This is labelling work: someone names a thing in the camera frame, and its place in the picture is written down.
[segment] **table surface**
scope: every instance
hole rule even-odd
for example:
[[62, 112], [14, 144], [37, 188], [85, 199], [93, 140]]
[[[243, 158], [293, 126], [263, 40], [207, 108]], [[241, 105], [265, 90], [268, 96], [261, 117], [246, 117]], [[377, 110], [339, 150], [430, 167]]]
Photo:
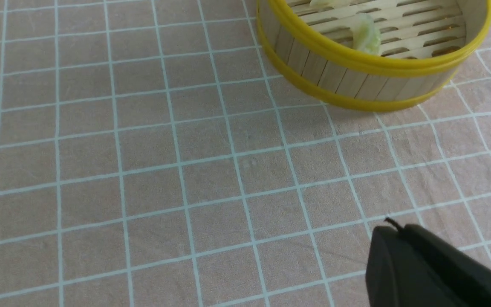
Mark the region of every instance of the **table surface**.
[[385, 216], [491, 268], [491, 31], [359, 113], [254, 29], [255, 0], [0, 0], [0, 307], [366, 307]]

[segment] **steamer basket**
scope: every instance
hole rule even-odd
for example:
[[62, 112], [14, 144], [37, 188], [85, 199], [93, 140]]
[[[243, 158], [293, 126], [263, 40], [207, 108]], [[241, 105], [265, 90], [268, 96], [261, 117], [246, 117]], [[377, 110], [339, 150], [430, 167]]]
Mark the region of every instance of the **steamer basket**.
[[[491, 0], [355, 0], [322, 11], [309, 2], [257, 0], [261, 45], [302, 91], [363, 111], [401, 110], [430, 98], [481, 45], [491, 23]], [[380, 29], [382, 56], [349, 48], [347, 24], [360, 12]]]

